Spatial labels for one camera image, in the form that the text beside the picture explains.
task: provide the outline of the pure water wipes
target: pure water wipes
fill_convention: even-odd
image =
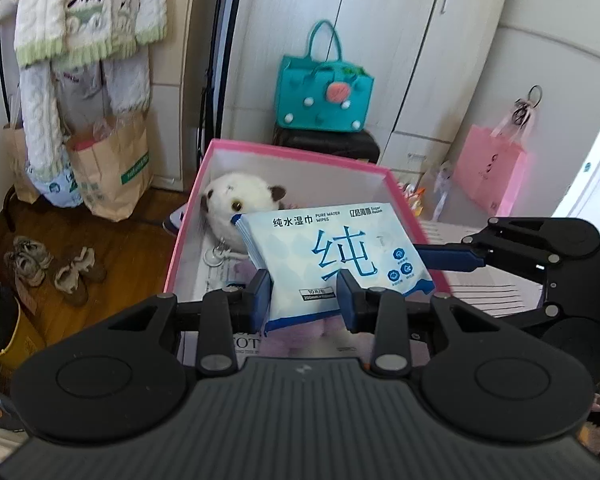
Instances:
[[[336,274],[404,296],[434,283],[388,203],[290,209],[233,218],[259,269],[273,280],[266,330],[338,313]]]

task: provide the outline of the pink box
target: pink box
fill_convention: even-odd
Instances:
[[[298,207],[390,203],[411,241],[428,243],[394,176],[386,168],[340,156],[215,139],[205,154],[191,190],[164,285],[164,291],[174,292],[180,301],[201,299],[194,297],[205,237],[200,193],[213,179],[232,171],[256,174],[272,186],[285,187],[283,202]],[[436,290],[450,292],[442,272],[432,270],[430,273]]]

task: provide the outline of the bag handle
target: bag handle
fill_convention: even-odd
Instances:
[[[342,71],[341,66],[341,61],[322,62],[312,70],[310,77],[315,77],[316,73],[320,70],[332,70],[334,74],[334,80],[342,81],[344,80],[344,72]]]
[[[526,99],[519,99],[516,105],[505,115],[498,126],[491,131],[491,137],[506,136],[513,143],[520,136],[518,143],[524,148],[529,134],[534,127],[536,112],[534,103]],[[506,134],[504,130],[510,125],[517,126],[515,133]]]
[[[305,57],[307,59],[312,58],[311,51],[314,48],[314,38],[316,33],[318,32],[318,29],[323,25],[327,25],[331,29],[331,37],[333,38],[333,41],[336,44],[336,49],[338,51],[338,61],[342,61],[342,46],[340,44],[340,37],[338,36],[336,28],[333,26],[333,23],[331,23],[329,20],[320,20],[318,23],[315,24],[314,30],[311,31],[311,36],[309,36],[309,49]]]

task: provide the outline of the stuffed animal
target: stuffed animal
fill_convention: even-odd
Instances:
[[[259,176],[227,173],[206,186],[201,206],[216,237],[232,250],[246,254],[247,247],[231,218],[238,213],[282,209],[280,200],[285,195],[285,188],[270,186]]]

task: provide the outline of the paper bag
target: paper bag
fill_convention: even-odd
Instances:
[[[518,100],[493,130],[474,125],[464,142],[453,180],[491,216],[513,209],[529,164],[524,146],[536,105]]]
[[[11,128],[8,124],[3,131],[4,142],[9,155],[9,165],[13,171],[13,185],[19,200],[33,204],[40,192],[27,174],[27,143],[22,128]]]
[[[84,203],[94,215],[118,222],[131,216],[153,174],[142,115],[106,121],[108,137],[92,144],[88,128],[67,142],[67,150]]]
[[[492,216],[508,216],[526,170],[527,154],[517,142],[472,126],[453,179]]]

